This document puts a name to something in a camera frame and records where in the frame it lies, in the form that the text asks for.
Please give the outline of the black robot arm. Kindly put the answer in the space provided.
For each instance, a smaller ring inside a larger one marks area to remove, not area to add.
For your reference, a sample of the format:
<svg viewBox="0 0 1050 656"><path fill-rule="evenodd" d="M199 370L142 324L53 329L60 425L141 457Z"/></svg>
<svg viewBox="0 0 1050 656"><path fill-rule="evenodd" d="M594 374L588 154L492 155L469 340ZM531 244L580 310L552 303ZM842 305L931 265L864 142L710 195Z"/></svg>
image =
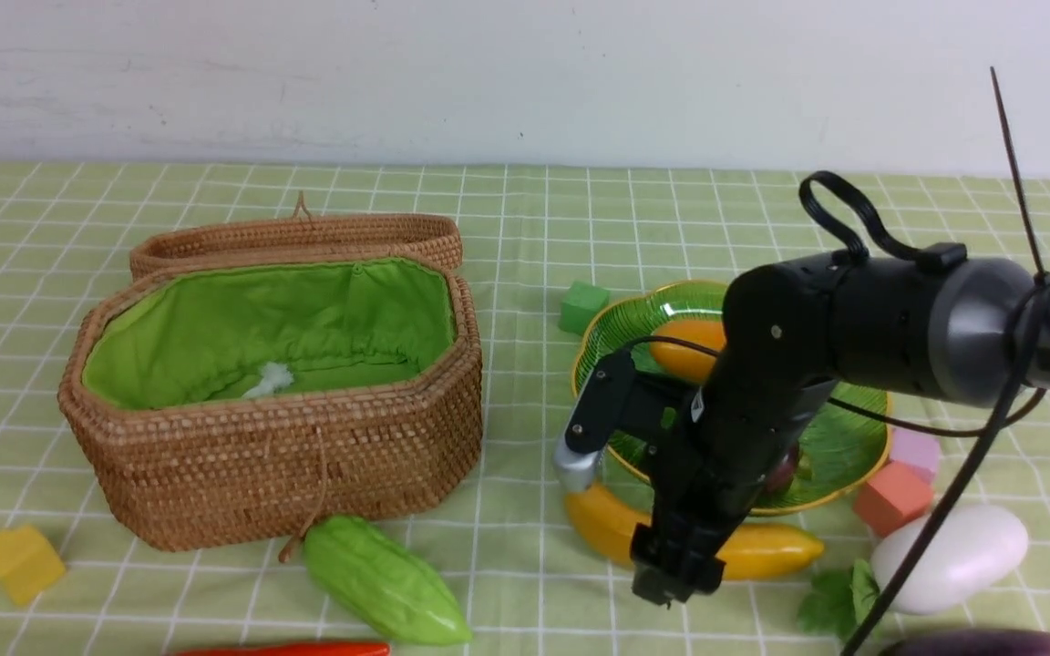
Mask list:
<svg viewBox="0 0 1050 656"><path fill-rule="evenodd" d="M633 593L717 589L716 552L838 383L992 408L1050 390L1050 279L1007 259L812 256L757 267L724 296L726 347L701 384L630 369L625 433L654 446L653 519Z"/></svg>

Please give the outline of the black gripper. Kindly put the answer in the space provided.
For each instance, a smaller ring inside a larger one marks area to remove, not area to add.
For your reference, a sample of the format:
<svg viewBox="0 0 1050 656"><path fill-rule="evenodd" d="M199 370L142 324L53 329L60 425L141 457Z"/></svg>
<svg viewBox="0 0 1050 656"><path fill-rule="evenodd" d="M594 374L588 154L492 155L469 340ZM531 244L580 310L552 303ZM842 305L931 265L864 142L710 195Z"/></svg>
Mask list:
<svg viewBox="0 0 1050 656"><path fill-rule="evenodd" d="M631 538L631 589L668 606L709 595L724 577L718 551L746 522L766 479L830 400L828 376L774 379L720 369L704 386L640 373L630 433L651 448L653 511Z"/></svg>

